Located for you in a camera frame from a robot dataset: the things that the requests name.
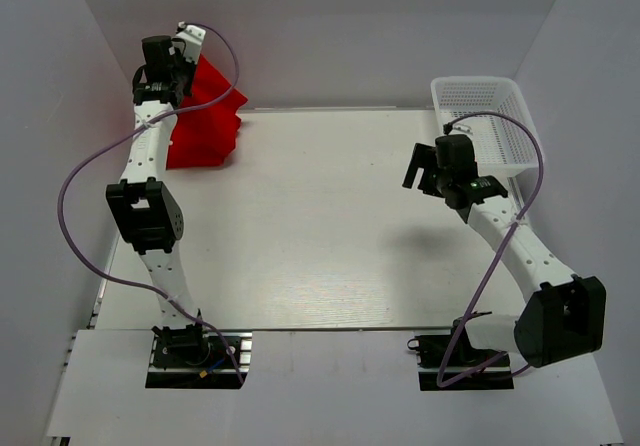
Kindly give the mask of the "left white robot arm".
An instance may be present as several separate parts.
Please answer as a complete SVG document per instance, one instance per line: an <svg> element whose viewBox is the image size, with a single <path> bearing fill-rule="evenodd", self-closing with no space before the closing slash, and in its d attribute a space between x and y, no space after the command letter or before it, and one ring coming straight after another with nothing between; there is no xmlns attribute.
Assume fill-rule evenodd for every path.
<svg viewBox="0 0 640 446"><path fill-rule="evenodd" d="M158 297L160 326L182 329L198 313L182 268L179 241L182 210L165 184L169 143L177 124L173 114L189 90L194 68L167 35L142 40L144 64L132 80L135 135L119 181L106 188L106 200L122 239L147 269Z"/></svg>

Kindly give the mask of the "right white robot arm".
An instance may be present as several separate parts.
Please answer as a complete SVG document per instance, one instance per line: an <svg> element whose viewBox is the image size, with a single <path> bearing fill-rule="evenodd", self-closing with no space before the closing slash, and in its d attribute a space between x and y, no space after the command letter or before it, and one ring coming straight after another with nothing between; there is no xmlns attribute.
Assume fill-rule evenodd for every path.
<svg viewBox="0 0 640 446"><path fill-rule="evenodd" d="M472 141L441 136L415 145L403 181L407 189L442 199L495 253L481 283L504 265L525 307L517 316L479 313L469 305L454 322L442 359L472 365L487 351L517 353L541 368L599 350L604 335L606 290L562 263L513 207L507 189L478 172Z"/></svg>

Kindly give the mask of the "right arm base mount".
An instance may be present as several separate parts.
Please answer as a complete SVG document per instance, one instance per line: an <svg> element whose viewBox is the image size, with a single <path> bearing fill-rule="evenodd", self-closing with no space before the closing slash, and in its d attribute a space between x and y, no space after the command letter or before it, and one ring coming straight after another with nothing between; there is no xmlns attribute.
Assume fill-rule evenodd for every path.
<svg viewBox="0 0 640 446"><path fill-rule="evenodd" d="M499 391L514 388L509 356L502 353L499 360L488 367L474 372L446 388L437 385L437 374L447 347L460 319L456 319L448 329L421 330L407 343L407 349L416 355L419 389L421 392L444 391ZM465 372L468 369L499 355L491 349L475 349L471 346L467 333L463 332L456 343L443 374L443 380Z"/></svg>

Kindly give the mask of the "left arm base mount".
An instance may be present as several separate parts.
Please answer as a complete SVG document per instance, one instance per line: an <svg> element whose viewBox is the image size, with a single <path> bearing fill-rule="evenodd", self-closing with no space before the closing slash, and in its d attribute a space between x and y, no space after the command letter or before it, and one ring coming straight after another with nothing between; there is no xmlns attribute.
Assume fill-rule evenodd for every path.
<svg viewBox="0 0 640 446"><path fill-rule="evenodd" d="M249 372L250 333L219 337L198 324L152 328L145 387L157 390L239 390Z"/></svg>

